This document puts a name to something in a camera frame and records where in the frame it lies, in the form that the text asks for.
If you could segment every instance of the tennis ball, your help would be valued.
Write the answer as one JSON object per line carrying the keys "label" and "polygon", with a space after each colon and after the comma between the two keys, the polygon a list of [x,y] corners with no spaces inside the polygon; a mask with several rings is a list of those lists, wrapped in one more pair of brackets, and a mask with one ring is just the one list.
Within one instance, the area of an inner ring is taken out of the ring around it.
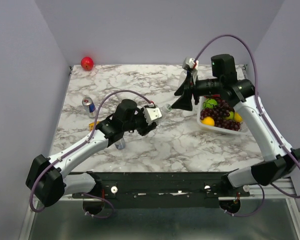
{"label": "tennis ball", "polygon": [[201,120],[201,123],[203,123],[205,125],[209,125],[209,126],[214,126],[215,120],[212,117],[207,116],[203,120]]}
{"label": "tennis ball", "polygon": [[239,113],[235,112],[233,120],[235,120],[237,123],[241,123],[242,122],[242,117],[239,115]]}
{"label": "tennis ball", "polygon": [[217,106],[217,105],[218,105],[218,102],[215,99],[210,98],[210,99],[207,99],[207,100],[204,101],[202,107],[204,109],[207,109],[207,108],[208,109],[213,109],[214,106]]}
{"label": "tennis ball", "polygon": [[230,114],[230,116],[227,116],[225,119],[226,120],[232,120],[232,119],[234,119],[235,113],[233,111],[230,111],[229,114]]}

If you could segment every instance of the marble table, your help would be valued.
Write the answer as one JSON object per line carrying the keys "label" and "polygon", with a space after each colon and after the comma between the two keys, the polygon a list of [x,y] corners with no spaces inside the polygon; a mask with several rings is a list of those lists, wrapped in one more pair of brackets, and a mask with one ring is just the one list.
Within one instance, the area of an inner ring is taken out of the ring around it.
{"label": "marble table", "polygon": [[[172,104],[177,98],[180,65],[97,65],[92,71],[74,66],[53,141],[55,154],[89,133],[89,118],[81,104],[83,97],[93,99],[96,107],[116,90],[134,90],[157,106]],[[238,78],[243,71],[237,66]],[[211,67],[201,65],[199,79],[212,78]],[[113,113],[121,100],[129,98],[145,105],[131,93],[120,93],[105,104],[99,119]],[[205,132],[196,122],[197,106],[192,112],[173,110],[154,131],[141,137],[125,133],[125,149],[114,145],[80,164],[75,171],[97,172],[221,172],[259,163],[260,149],[249,133],[244,136]]]}

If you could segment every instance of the red grapes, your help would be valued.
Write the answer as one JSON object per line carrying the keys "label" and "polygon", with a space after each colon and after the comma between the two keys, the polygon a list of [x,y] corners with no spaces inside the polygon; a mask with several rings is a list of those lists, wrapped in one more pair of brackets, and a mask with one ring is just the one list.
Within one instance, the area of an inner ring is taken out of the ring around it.
{"label": "red grapes", "polygon": [[241,123],[232,119],[225,119],[230,117],[230,112],[235,110],[229,106],[229,104],[221,98],[215,98],[218,103],[213,108],[205,108],[201,110],[200,120],[206,117],[211,117],[214,120],[214,126],[217,128],[229,129],[233,131],[239,131],[241,129]]}

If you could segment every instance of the soda can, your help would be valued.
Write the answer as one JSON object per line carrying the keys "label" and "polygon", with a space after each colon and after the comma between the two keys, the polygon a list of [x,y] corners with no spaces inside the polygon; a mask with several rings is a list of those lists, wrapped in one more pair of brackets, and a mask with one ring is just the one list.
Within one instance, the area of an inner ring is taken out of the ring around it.
{"label": "soda can", "polygon": [[96,117],[97,110],[96,110],[96,106],[95,106],[94,102],[92,101],[92,99],[88,96],[84,97],[82,99],[82,105],[84,107],[84,110],[88,114],[89,118],[94,119]]}

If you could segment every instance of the red ball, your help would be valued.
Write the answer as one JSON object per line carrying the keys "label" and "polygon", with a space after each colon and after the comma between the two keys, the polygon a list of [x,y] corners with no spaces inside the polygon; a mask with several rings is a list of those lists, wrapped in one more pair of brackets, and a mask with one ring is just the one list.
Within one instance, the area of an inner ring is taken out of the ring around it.
{"label": "red ball", "polygon": [[94,67],[94,61],[91,57],[85,56],[81,60],[81,67],[86,71],[91,71]]}

